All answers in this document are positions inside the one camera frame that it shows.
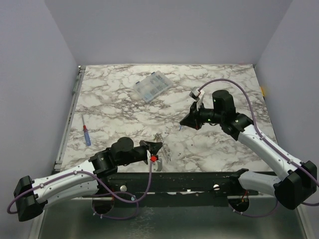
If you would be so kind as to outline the clear plastic organizer box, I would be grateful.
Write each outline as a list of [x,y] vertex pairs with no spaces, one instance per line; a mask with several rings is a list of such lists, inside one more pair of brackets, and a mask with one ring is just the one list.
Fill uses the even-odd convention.
[[172,85],[173,82],[168,77],[161,71],[156,71],[152,72],[145,79],[136,82],[133,85],[133,89],[142,100],[149,103],[168,90]]

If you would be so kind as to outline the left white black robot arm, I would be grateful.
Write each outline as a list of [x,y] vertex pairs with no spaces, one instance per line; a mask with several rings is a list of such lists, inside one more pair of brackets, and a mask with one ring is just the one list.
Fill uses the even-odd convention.
[[132,200],[123,199],[119,192],[110,189],[110,184],[105,179],[118,171],[119,166],[143,161],[149,167],[158,160],[158,152],[162,142],[140,141],[139,146],[129,137],[121,137],[111,147],[97,152],[83,163],[54,175],[43,178],[31,179],[25,176],[19,179],[14,190],[14,199],[10,202],[7,213],[17,214],[20,222],[36,218],[44,209],[62,202],[81,196],[106,196],[124,203],[137,204],[146,195]]

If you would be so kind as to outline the red blue screwdriver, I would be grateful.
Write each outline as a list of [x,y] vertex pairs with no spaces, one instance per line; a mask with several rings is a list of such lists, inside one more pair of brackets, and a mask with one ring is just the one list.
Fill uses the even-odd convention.
[[85,139],[86,146],[91,146],[90,136],[89,136],[88,129],[86,127],[83,115],[81,115],[81,119],[82,119],[82,123],[83,123],[83,133],[84,133],[84,139]]

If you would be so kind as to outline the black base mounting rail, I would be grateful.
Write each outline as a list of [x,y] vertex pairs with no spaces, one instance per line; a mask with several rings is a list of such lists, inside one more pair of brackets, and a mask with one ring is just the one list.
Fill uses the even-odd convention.
[[226,207],[228,197],[240,199],[247,191],[231,181],[232,172],[116,173],[102,181],[112,191],[126,186],[140,207]]

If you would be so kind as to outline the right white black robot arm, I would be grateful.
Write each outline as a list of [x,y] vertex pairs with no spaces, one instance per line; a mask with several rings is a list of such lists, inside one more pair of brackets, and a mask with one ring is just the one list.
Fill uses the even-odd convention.
[[229,182],[235,195],[254,190],[274,196],[284,207],[293,210],[317,190],[317,167],[291,156],[259,131],[245,114],[236,111],[234,100],[227,90],[212,94],[213,108],[203,104],[204,92],[193,89],[189,94],[195,101],[180,124],[196,130],[208,124],[220,125],[222,131],[255,152],[274,171],[275,175],[241,169]]

